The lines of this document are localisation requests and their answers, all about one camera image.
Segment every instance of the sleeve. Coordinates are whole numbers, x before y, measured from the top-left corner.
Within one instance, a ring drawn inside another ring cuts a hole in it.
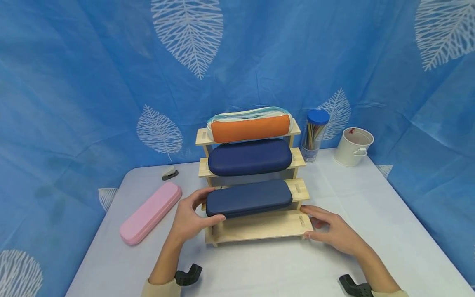
[[[180,292],[181,287],[174,279],[161,286],[152,285],[147,280],[143,286],[141,297],[180,297]]]
[[[398,291],[398,292],[395,292],[395,293],[373,292],[373,297],[409,297],[409,295],[404,291]]]

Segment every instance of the orange pencil case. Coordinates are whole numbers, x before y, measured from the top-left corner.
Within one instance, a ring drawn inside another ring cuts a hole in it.
[[[279,107],[263,107],[219,114],[207,122],[209,137],[216,143],[228,143],[279,137],[292,130],[292,115]]]

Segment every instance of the orange fabric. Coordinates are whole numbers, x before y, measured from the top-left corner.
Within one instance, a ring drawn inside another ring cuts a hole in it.
[[[278,137],[289,133],[290,117],[274,116],[263,119],[214,122],[211,124],[216,143]]]

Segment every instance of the blue lid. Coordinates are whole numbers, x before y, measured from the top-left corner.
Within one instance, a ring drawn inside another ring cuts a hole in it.
[[[312,109],[307,113],[307,120],[314,125],[325,125],[330,121],[330,115],[322,109]]]

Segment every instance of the blue curtain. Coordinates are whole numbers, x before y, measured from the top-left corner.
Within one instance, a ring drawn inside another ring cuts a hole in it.
[[[371,131],[475,285],[474,20],[471,0],[0,1],[0,261],[34,271],[2,289],[63,296],[129,170],[198,161],[206,120],[262,106],[325,109],[324,147]]]

